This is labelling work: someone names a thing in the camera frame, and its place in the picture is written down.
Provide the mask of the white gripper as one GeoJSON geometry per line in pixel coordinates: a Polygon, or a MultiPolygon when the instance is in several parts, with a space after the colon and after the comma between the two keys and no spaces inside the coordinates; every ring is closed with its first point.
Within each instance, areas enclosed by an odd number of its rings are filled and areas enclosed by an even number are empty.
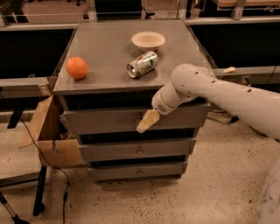
{"type": "Polygon", "coordinates": [[[143,115],[142,120],[136,127],[139,133],[144,133],[154,125],[160,115],[168,115],[184,102],[190,101],[189,94],[183,94],[175,89],[171,82],[161,87],[152,97],[151,106],[143,115]]]}

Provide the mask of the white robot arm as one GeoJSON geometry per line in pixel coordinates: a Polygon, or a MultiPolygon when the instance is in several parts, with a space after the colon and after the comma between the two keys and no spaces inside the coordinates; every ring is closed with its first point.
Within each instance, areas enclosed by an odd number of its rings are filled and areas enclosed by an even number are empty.
{"type": "Polygon", "coordinates": [[[280,224],[280,95],[219,80],[200,66],[176,66],[151,100],[138,128],[172,118],[184,102],[204,98],[218,108],[199,132],[175,196],[176,224],[280,224]]]}

